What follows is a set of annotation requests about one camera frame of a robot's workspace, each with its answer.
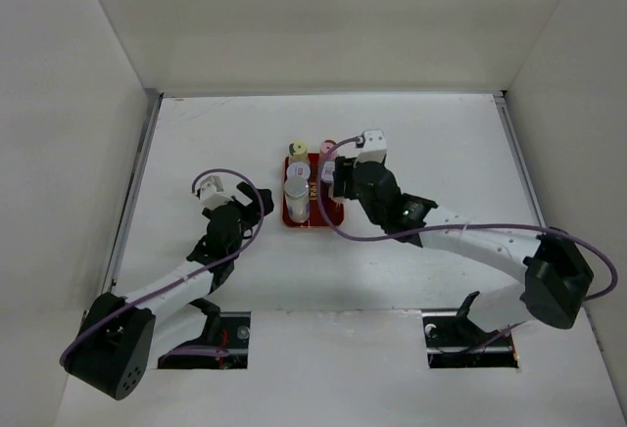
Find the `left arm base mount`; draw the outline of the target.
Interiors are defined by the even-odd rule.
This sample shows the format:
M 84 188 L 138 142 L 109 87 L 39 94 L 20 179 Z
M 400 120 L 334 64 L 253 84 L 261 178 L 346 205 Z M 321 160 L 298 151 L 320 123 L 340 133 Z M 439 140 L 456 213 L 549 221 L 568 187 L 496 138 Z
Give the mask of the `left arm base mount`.
M 251 325 L 248 311 L 223 311 L 206 299 L 197 299 L 158 333 L 149 365 L 170 370 L 246 369 Z

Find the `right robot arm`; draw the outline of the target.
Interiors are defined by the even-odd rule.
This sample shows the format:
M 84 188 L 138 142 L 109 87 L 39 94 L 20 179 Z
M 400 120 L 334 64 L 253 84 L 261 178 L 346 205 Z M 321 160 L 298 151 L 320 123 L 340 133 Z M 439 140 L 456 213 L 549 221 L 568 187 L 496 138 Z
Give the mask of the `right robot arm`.
M 594 274 L 566 233 L 519 224 L 488 225 L 436 202 L 402 192 L 378 162 L 339 157 L 334 192 L 356 200 L 386 238 L 455 254 L 513 279 L 495 292 L 471 292 L 458 309 L 455 333 L 473 345 L 491 330 L 536 319 L 557 329 L 574 325 Z

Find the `pink cap condiment bottle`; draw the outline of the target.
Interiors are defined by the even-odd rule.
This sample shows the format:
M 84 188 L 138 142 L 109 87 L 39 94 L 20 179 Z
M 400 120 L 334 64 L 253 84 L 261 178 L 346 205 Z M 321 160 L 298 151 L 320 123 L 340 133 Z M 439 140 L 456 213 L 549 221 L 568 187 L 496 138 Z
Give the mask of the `pink cap condiment bottle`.
M 323 162 L 334 161 L 337 153 L 335 152 L 336 142 L 331 139 L 324 140 L 319 146 L 319 158 Z

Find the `yellow cap condiment bottle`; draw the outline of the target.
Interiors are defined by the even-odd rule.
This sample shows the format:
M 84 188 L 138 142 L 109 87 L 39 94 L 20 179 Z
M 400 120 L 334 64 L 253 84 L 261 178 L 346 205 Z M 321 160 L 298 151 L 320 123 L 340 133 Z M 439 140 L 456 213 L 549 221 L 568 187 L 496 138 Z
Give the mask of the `yellow cap condiment bottle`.
M 288 161 L 289 164 L 310 162 L 308 144 L 304 140 L 295 140 L 288 145 Z

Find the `red label jar front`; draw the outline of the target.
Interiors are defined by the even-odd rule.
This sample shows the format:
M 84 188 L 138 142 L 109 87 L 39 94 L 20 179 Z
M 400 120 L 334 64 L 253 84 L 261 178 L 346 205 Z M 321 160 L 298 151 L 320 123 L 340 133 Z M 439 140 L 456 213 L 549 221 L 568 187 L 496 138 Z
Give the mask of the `red label jar front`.
M 332 197 L 332 188 L 334 184 L 335 162 L 326 161 L 323 163 L 319 179 L 321 182 L 321 197 L 329 199 Z

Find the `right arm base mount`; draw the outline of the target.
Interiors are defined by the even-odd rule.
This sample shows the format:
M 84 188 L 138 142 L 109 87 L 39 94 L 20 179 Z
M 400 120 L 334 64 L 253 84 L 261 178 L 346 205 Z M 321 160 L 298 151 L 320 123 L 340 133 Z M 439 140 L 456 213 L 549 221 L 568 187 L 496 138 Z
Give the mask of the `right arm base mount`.
M 456 310 L 422 314 L 427 363 L 431 369 L 518 368 L 513 339 L 505 329 L 485 332 L 467 315 L 480 292 L 470 293 Z

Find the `tall silver cap spice bottle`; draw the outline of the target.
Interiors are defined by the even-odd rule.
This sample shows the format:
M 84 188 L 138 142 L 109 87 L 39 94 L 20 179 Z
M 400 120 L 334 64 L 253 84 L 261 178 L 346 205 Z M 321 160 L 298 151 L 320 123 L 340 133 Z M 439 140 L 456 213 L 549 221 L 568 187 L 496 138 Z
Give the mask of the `tall silver cap spice bottle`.
M 284 197 L 289 218 L 296 223 L 304 223 L 310 217 L 309 182 L 302 176 L 292 176 L 284 183 Z

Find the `red label jar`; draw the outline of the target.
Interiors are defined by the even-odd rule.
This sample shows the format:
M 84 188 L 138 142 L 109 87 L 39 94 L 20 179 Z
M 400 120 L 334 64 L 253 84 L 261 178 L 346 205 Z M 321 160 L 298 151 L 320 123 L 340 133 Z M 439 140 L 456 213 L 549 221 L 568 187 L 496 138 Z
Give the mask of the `red label jar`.
M 288 165 L 285 174 L 287 178 L 302 177 L 305 180 L 309 180 L 311 177 L 311 168 L 308 163 L 294 162 Z
M 334 184 L 335 162 L 326 161 L 323 163 L 319 179 L 321 182 L 321 197 L 329 199 L 332 197 L 332 188 Z

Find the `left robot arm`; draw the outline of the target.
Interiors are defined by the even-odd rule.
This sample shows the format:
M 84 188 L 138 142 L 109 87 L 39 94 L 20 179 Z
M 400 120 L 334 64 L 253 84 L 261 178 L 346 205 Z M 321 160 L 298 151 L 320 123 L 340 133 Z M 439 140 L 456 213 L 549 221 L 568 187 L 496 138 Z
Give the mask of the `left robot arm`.
M 237 189 L 249 204 L 198 190 L 206 203 L 206 232 L 175 270 L 138 291 L 125 296 L 107 292 L 92 303 L 60 356 L 69 375 L 120 401 L 137 387 L 149 365 L 163 358 L 228 355 L 223 346 L 210 348 L 219 336 L 220 309 L 207 298 L 226 282 L 274 210 L 270 190 L 248 181 Z

